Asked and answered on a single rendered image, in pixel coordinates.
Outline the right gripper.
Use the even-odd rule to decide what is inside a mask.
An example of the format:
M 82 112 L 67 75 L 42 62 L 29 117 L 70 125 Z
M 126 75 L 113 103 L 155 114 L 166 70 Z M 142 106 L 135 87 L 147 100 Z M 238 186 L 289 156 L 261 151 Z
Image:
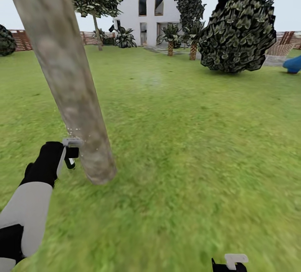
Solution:
M 213 261 L 213 272 L 246 272 L 246 268 L 244 265 L 236 264 L 236 270 L 229 270 L 228 267 L 225 264 L 216 264 L 215 261 Z

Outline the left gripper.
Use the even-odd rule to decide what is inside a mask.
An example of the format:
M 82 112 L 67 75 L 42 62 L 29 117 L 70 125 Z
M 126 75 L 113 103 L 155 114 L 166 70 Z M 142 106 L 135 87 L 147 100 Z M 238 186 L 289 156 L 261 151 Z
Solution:
M 66 148 L 67 148 L 67 155 L 64 158 L 64 160 L 79 157 L 79 148 L 78 147 L 68 147 L 68 146 L 66 146 Z

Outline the pesticide atomizer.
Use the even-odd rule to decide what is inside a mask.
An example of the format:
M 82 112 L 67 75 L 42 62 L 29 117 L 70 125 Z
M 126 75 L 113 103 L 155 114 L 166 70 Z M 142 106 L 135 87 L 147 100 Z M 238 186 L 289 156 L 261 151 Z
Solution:
M 67 169 L 73 169 L 75 167 L 75 163 L 74 163 L 74 159 L 73 158 L 64 160 L 64 162 L 66 164 Z

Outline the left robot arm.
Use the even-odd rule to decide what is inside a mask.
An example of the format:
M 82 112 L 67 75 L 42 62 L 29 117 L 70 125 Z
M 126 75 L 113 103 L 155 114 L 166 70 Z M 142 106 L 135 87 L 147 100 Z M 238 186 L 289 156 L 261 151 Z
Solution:
M 64 160 L 79 157 L 80 137 L 61 142 L 48 141 L 35 163 L 29 163 L 24 179 L 0 212 L 0 272 L 10 272 L 16 264 L 35 254 L 45 231 L 51 194 Z

